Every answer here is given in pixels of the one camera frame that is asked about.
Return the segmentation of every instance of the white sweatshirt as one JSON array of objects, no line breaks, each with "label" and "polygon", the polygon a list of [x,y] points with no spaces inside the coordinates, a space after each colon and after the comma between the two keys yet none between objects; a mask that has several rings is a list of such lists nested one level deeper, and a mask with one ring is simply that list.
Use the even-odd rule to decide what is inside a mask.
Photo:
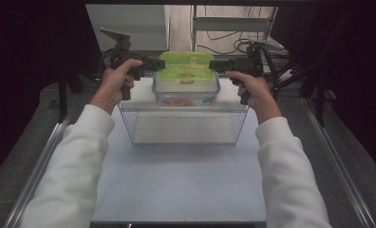
[{"label": "white sweatshirt", "polygon": [[[97,184],[114,120],[86,105],[54,151],[21,227],[89,227]],[[267,226],[330,227],[327,211],[301,142],[285,118],[273,118],[256,129],[260,150]]]}]

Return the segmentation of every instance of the person's right hand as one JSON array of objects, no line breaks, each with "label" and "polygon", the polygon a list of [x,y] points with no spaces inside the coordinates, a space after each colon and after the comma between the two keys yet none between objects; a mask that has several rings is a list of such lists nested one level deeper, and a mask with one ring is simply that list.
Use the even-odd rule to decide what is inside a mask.
[{"label": "person's right hand", "polygon": [[259,124],[264,123],[268,119],[282,116],[265,79],[255,78],[238,71],[226,71],[226,74],[244,83],[244,85],[238,85],[238,96],[241,96],[247,90],[250,92],[251,96],[248,99],[248,106],[256,112]]},{"label": "person's right hand", "polygon": [[134,78],[131,75],[126,75],[126,73],[130,68],[140,65],[142,65],[142,61],[129,59],[116,69],[107,69],[104,72],[102,84],[90,104],[101,108],[111,115],[115,105],[122,100],[122,85],[134,86]]}]

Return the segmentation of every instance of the metal frame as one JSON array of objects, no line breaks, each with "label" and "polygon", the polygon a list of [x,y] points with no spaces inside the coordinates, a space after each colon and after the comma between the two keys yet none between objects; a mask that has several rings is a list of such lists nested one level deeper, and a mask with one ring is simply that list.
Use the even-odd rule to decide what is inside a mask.
[{"label": "metal frame", "polygon": [[356,212],[357,217],[362,222],[363,227],[373,228],[376,227],[376,223],[369,211],[366,202],[363,199],[362,194],[358,190],[356,184],[351,179],[350,174],[348,173],[345,165],[338,152],[336,151],[335,146],[333,145],[327,130],[318,123],[317,118],[313,115],[314,108],[310,99],[301,98],[303,106],[306,108],[306,111],[310,117],[311,123],[315,128],[315,131],[321,140],[322,144],[325,147],[325,150],[328,153],[328,157],[332,163],[332,166],[339,178],[339,181],[342,183],[345,192],[348,194],[348,198]]},{"label": "metal frame", "polygon": [[262,41],[266,42],[271,31],[274,7],[268,18],[240,18],[240,17],[197,17],[197,5],[194,5],[192,17],[191,51],[197,51],[197,31],[257,31],[263,32]]},{"label": "metal frame", "polygon": [[78,100],[77,97],[70,98],[68,104],[70,106],[69,112],[65,115],[61,123],[57,123],[55,125],[51,136],[49,137],[48,142],[40,155],[39,160],[36,162],[36,165],[34,166],[30,176],[28,177],[28,181],[26,182],[25,187],[23,188],[18,200],[15,202],[11,212],[9,213],[7,221],[4,224],[5,228],[15,228],[20,226],[25,208],[33,198],[34,192],[37,189],[41,178],[46,172],[46,168],[52,153],[60,143],[65,129],[69,125],[69,121],[73,118],[78,108],[81,107],[81,101]]}]

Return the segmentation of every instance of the green lid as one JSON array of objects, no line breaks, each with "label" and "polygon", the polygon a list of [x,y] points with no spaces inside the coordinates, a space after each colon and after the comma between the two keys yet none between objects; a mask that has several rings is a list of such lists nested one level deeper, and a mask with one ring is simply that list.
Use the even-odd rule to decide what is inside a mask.
[{"label": "green lid", "polygon": [[166,51],[160,59],[165,69],[159,71],[163,80],[210,80],[215,71],[209,68],[212,54],[193,51]]}]

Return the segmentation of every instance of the metal rod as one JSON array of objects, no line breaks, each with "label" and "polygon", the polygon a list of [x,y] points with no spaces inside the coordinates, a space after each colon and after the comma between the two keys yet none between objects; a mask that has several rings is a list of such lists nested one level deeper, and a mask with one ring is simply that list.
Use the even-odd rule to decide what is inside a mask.
[{"label": "metal rod", "polygon": [[278,85],[278,88],[281,89],[281,88],[284,88],[292,83],[294,83],[295,81],[297,81],[298,79],[302,78],[302,77],[305,77],[307,74],[309,74],[310,72],[313,71],[313,66],[310,66],[306,69],[303,69],[301,70],[300,72],[298,73],[295,73],[293,74],[290,78],[288,78],[287,80],[283,81],[282,83],[280,83]]},{"label": "metal rod", "polygon": [[191,51],[197,51],[197,5],[194,5],[194,15],[192,17]]},{"label": "metal rod", "polygon": [[262,41],[267,41],[267,39],[268,39],[269,32],[271,31],[272,23],[273,23],[273,20],[274,20],[274,15],[276,14],[276,9],[277,9],[277,7],[274,7],[271,11],[271,14],[269,14],[269,16],[268,16],[268,20],[267,20],[267,23],[265,25],[265,30],[264,30],[264,33],[262,35]]},{"label": "metal rod", "polygon": [[291,67],[294,66],[294,62],[288,62],[286,65],[284,65],[283,67],[279,68],[277,70],[277,77],[280,78],[280,76],[282,76],[284,73],[286,73],[286,71],[288,71],[289,69],[291,69]]},{"label": "metal rod", "polygon": [[325,150],[327,151],[333,169],[335,170],[339,181],[342,183],[342,186],[348,195],[348,198],[354,208],[354,211],[356,212],[357,217],[361,221],[363,227],[376,228],[376,223],[367,207],[365,200],[363,199],[363,195],[358,190],[356,184],[353,182],[353,179],[351,178],[345,165],[343,164],[339,153],[337,152],[335,146],[333,145],[333,142],[329,137],[327,130],[321,127],[318,124],[317,119],[314,117],[314,110],[310,99],[302,98],[301,102],[308,112],[311,123],[318,137],[320,138],[322,145],[324,145]]},{"label": "metal rod", "polygon": [[259,31],[264,32],[266,18],[197,17],[197,31]]},{"label": "metal rod", "polygon": [[81,102],[76,101],[76,99],[72,98],[69,101],[69,105],[71,106],[71,109],[67,113],[63,122],[57,123],[54,130],[52,131],[52,134],[49,137],[47,144],[40,155],[39,160],[36,162],[33,171],[31,171],[31,174],[28,177],[28,181],[26,182],[25,187],[20,193],[18,200],[15,202],[7,218],[7,221],[5,222],[4,228],[19,227],[26,206],[33,198],[34,192],[38,184],[40,183],[41,178],[44,176],[44,173],[46,172],[46,168],[51,158],[51,155],[54,152],[57,145],[60,143],[64,135],[65,129],[73,115],[76,113],[77,108],[80,109]]}]

